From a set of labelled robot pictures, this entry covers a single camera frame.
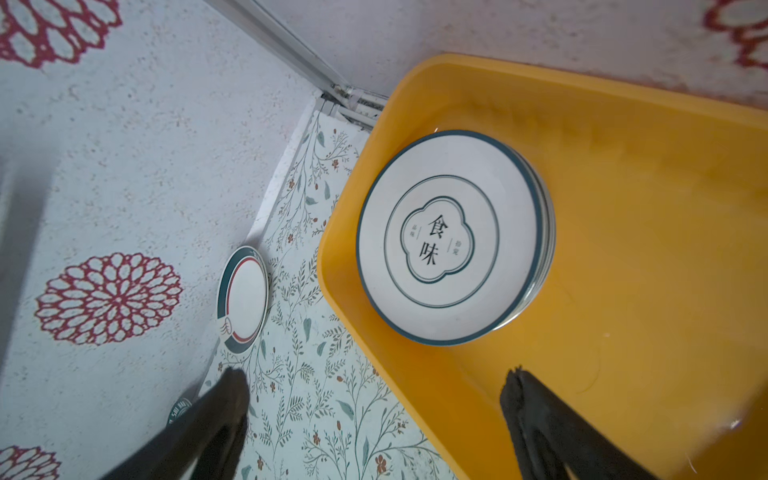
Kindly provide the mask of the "green rim plate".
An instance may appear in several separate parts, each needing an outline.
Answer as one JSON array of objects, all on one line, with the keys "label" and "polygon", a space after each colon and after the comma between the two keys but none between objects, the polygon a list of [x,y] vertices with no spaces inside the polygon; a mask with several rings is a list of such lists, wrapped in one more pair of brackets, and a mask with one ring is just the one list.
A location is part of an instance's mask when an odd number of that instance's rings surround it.
[{"label": "green rim plate", "polygon": [[178,420],[192,406],[192,401],[186,396],[179,397],[173,404],[168,417],[167,424],[170,425]]},{"label": "green rim plate", "polygon": [[269,282],[266,264],[248,245],[235,250],[221,275],[216,296],[216,325],[230,353],[247,353],[261,334],[267,316]]}]

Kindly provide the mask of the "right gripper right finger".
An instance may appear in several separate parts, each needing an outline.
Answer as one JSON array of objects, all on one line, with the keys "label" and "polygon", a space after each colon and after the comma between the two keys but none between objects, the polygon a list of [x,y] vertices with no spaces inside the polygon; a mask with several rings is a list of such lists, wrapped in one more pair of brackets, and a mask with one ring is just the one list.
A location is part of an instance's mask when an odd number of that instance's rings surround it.
[{"label": "right gripper right finger", "polygon": [[508,372],[500,406],[524,479],[652,479],[530,372]]}]

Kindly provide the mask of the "white plate grey motif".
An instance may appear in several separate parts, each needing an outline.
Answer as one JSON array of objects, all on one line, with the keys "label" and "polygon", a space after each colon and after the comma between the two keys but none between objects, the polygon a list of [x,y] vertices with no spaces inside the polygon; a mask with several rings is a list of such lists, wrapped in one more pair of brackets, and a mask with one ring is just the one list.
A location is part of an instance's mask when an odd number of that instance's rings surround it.
[{"label": "white plate grey motif", "polygon": [[431,346],[474,341],[518,317],[552,267],[549,191],[518,151],[448,130],[398,152],[363,202],[356,258],[379,316]]}]

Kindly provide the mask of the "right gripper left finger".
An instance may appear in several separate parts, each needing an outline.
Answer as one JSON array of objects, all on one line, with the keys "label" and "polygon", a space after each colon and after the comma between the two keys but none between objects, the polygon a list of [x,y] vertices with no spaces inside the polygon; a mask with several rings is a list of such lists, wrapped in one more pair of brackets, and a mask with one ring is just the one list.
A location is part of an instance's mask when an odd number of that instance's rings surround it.
[{"label": "right gripper left finger", "polygon": [[229,368],[179,419],[166,426],[106,479],[232,479],[248,432],[247,376]]}]

